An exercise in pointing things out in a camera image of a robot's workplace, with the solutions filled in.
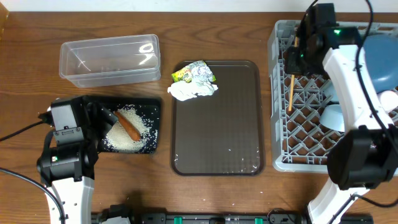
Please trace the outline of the pile of white rice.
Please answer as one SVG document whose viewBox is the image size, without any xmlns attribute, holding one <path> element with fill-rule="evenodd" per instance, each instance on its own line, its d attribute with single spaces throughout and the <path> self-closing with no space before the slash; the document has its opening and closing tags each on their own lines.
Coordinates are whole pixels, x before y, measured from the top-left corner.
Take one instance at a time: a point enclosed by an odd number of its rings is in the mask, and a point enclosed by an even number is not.
<svg viewBox="0 0 398 224">
<path fill-rule="evenodd" d="M 119 121 L 107 133 L 104 150 L 109 152 L 150 154 L 157 148 L 159 132 L 159 109 L 156 106 L 124 105 L 120 112 L 141 134 L 139 141 L 133 141 Z"/>
</svg>

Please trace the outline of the wooden chopstick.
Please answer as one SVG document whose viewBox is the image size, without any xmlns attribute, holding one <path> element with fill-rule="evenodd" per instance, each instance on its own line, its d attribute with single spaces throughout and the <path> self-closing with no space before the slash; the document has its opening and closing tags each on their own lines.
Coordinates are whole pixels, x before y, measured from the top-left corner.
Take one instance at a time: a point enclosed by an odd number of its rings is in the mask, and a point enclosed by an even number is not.
<svg viewBox="0 0 398 224">
<path fill-rule="evenodd" d="M 293 57 L 295 54 L 295 50 L 299 45 L 299 38 L 295 37 L 294 39 L 294 46 L 289 49 L 289 56 Z M 292 111 L 292 105 L 293 105 L 293 96 L 294 96 L 294 84 L 295 84 L 295 75 L 293 72 L 290 72 L 291 78 L 290 78 L 290 93 L 289 93 L 289 107 L 288 107 L 288 112 Z"/>
</svg>

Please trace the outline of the orange carrot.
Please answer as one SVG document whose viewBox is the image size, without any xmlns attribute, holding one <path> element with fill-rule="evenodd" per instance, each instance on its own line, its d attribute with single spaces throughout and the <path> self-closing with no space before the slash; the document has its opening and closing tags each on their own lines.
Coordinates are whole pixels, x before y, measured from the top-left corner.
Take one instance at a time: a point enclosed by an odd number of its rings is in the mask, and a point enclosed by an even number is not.
<svg viewBox="0 0 398 224">
<path fill-rule="evenodd" d="M 115 111 L 114 115 L 118 118 L 120 125 L 133 141 L 139 141 L 141 139 L 140 132 L 120 112 Z"/>
</svg>

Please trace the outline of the light blue cup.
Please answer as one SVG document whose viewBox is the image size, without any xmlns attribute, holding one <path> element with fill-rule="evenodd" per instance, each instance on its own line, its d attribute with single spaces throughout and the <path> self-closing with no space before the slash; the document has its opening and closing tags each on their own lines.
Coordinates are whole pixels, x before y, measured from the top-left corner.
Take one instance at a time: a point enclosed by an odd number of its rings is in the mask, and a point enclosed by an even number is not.
<svg viewBox="0 0 398 224">
<path fill-rule="evenodd" d="M 333 84 L 329 84 L 325 89 L 324 89 L 324 95 L 330 99 L 332 103 L 339 103 L 338 95 L 336 93 L 336 90 L 333 86 Z"/>
</svg>

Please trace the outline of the dark blue bowl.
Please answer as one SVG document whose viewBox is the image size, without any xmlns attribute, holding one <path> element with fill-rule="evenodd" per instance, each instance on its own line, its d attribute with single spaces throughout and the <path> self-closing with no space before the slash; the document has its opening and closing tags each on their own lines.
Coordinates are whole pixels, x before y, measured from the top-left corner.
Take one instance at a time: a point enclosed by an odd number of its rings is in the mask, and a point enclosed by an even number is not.
<svg viewBox="0 0 398 224">
<path fill-rule="evenodd" d="M 364 43 L 366 65 L 376 93 L 397 86 L 397 37 L 371 35 Z"/>
</svg>

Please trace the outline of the white tissue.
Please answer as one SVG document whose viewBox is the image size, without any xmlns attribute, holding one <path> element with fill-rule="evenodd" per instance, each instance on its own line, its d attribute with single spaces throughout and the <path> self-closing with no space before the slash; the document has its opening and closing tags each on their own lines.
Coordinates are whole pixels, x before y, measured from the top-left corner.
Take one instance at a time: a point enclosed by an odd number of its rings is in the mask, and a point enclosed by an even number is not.
<svg viewBox="0 0 398 224">
<path fill-rule="evenodd" d="M 190 82 L 179 81 L 171 84 L 167 92 L 179 101 L 186 101 L 198 96 L 210 96 L 218 86 L 208 82 Z"/>
</svg>

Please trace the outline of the light blue small bowl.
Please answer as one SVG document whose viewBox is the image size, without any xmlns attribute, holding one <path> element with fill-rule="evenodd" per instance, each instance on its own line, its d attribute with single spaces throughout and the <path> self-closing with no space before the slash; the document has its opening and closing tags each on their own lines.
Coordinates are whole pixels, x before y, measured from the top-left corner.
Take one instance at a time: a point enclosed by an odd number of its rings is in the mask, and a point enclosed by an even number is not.
<svg viewBox="0 0 398 224">
<path fill-rule="evenodd" d="M 320 116 L 320 124 L 326 128 L 345 132 L 343 112 L 340 105 L 328 105 Z"/>
</svg>

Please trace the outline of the yellow green snack wrapper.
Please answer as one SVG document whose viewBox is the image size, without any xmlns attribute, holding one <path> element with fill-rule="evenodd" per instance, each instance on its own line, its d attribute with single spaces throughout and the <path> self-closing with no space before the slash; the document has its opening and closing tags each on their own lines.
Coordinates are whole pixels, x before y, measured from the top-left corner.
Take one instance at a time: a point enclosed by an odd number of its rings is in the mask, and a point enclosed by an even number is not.
<svg viewBox="0 0 398 224">
<path fill-rule="evenodd" d="M 174 82 L 179 82 L 179 81 L 185 81 L 187 83 L 195 82 L 195 80 L 192 80 L 193 76 L 190 70 L 190 65 L 192 63 L 189 63 L 188 65 L 184 66 L 183 68 L 172 74 Z"/>
</svg>

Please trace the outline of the pink cup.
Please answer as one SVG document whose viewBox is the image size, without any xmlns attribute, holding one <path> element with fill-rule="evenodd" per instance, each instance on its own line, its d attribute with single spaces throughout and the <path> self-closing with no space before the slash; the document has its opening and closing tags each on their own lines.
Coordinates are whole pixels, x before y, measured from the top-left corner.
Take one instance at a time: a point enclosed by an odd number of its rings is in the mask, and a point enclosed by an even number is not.
<svg viewBox="0 0 398 224">
<path fill-rule="evenodd" d="M 386 113 L 390 113 L 398 106 L 397 93 L 392 90 L 387 90 L 377 94 L 380 104 Z"/>
</svg>

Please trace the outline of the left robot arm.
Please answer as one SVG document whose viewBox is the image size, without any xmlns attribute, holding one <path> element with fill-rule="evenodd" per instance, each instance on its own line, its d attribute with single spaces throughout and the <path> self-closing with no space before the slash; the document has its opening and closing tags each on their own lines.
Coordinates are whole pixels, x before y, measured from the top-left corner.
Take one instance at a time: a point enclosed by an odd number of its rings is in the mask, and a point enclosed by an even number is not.
<svg viewBox="0 0 398 224">
<path fill-rule="evenodd" d="M 98 146 L 118 120 L 90 96 L 56 99 L 45 113 L 54 127 L 37 160 L 51 223 L 91 223 Z"/>
</svg>

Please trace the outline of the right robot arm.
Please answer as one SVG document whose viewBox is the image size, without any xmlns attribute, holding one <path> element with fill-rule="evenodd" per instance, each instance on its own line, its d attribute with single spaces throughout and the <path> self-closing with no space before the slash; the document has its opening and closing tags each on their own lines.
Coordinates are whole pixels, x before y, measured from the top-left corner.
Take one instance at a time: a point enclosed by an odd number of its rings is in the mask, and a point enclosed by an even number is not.
<svg viewBox="0 0 398 224">
<path fill-rule="evenodd" d="M 284 57 L 289 75 L 327 75 L 345 134 L 327 156 L 328 180 L 297 223 L 339 223 L 345 211 L 397 169 L 397 128 L 377 97 L 366 65 L 366 36 L 336 21 L 332 3 L 307 8 Z"/>
</svg>

